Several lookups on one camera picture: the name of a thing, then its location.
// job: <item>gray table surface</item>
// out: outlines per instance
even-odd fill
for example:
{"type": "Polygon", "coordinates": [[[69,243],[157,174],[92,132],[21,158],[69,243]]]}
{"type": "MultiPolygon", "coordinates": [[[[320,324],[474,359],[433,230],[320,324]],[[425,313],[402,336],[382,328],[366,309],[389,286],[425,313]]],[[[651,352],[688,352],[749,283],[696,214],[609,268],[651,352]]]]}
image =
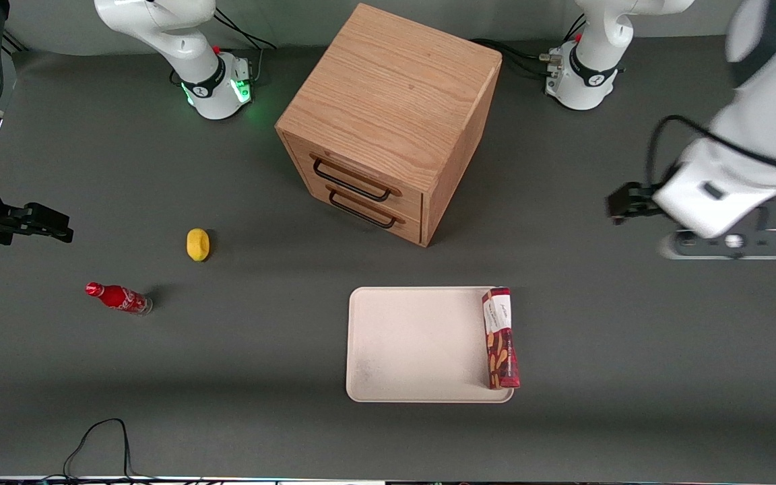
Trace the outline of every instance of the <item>gray table surface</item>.
{"type": "MultiPolygon", "coordinates": [[[[56,473],[118,416],[151,475],[776,482],[776,261],[668,261],[672,223],[604,217],[656,120],[730,100],[721,38],[635,41],[591,112],[504,69],[428,249],[308,196],[273,124],[320,54],[268,52],[255,102],[222,122],[159,55],[21,59],[0,192],[67,213],[76,236],[0,247],[0,474],[56,473]],[[185,255],[193,227],[213,231],[204,264],[185,255]],[[90,280],[156,310],[108,311],[90,280]],[[480,284],[514,291],[514,399],[347,397],[353,289],[480,284]]],[[[661,163],[688,139],[668,132],[661,163]]],[[[109,426],[74,472],[120,463],[109,426]]]]}

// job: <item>green indicator light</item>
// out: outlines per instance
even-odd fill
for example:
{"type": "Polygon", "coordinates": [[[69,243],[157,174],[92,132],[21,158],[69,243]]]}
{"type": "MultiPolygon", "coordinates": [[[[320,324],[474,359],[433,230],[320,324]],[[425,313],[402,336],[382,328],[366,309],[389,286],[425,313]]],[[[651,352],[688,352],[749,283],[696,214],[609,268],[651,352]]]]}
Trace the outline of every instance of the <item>green indicator light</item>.
{"type": "Polygon", "coordinates": [[[187,91],[187,88],[185,87],[185,83],[181,84],[182,91],[185,92],[185,96],[187,96],[187,104],[190,104],[193,106],[193,99],[191,99],[191,93],[187,91]]]}
{"type": "Polygon", "coordinates": [[[232,86],[233,91],[235,91],[235,96],[238,96],[238,100],[241,101],[241,104],[245,104],[246,102],[250,101],[249,82],[230,79],[229,86],[232,86]]]}

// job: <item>black metal handle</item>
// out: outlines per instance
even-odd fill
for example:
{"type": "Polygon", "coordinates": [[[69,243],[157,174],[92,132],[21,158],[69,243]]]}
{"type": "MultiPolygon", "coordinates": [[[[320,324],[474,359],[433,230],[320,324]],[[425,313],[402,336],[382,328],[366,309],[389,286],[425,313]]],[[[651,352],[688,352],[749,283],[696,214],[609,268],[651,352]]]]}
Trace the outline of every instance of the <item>black metal handle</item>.
{"type": "Polygon", "coordinates": [[[344,181],[341,181],[341,179],[333,177],[331,175],[326,174],[326,172],[321,172],[319,170],[319,166],[323,163],[323,161],[319,158],[315,159],[315,162],[313,162],[313,171],[317,173],[321,178],[326,179],[326,181],[331,181],[340,187],[343,187],[345,189],[351,190],[354,193],[357,193],[360,196],[367,197],[367,199],[373,200],[375,202],[385,202],[386,199],[388,199],[388,196],[391,195],[391,190],[386,189],[385,193],[382,195],[376,195],[369,193],[369,191],[361,190],[358,187],[355,187],[355,185],[347,184],[344,181]]]}
{"type": "Polygon", "coordinates": [[[348,212],[353,216],[358,216],[359,218],[366,220],[370,224],[381,227],[382,229],[391,229],[392,227],[394,227],[394,223],[396,223],[397,221],[397,218],[391,218],[391,221],[388,223],[380,223],[379,221],[376,221],[376,219],[371,218],[366,214],[362,214],[358,211],[355,211],[355,209],[353,209],[352,207],[348,207],[346,205],[342,205],[342,203],[340,202],[337,202],[336,200],[333,199],[333,196],[336,196],[336,195],[337,195],[336,191],[331,191],[331,193],[329,194],[329,202],[333,206],[335,206],[336,208],[340,209],[343,212],[348,212]]]}

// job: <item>wooden drawer cabinet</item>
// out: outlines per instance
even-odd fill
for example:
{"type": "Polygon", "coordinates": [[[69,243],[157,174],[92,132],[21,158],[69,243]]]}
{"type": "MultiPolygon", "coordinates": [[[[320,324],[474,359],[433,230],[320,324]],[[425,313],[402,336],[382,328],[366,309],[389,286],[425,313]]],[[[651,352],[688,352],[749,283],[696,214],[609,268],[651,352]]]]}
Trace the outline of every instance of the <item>wooden drawer cabinet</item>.
{"type": "Polygon", "coordinates": [[[315,199],[427,246],[500,65],[486,47],[358,4],[275,128],[315,199]]]}

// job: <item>coca-cola bottle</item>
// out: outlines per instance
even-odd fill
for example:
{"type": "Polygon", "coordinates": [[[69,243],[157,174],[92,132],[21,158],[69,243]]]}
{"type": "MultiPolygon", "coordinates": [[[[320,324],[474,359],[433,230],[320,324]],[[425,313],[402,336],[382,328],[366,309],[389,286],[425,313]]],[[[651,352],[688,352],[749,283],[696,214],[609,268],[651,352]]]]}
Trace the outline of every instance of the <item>coca-cola bottle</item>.
{"type": "Polygon", "coordinates": [[[148,315],[153,306],[151,298],[124,288],[124,286],[104,286],[92,282],[86,285],[86,294],[101,300],[113,310],[127,311],[127,313],[139,316],[148,315]]]}

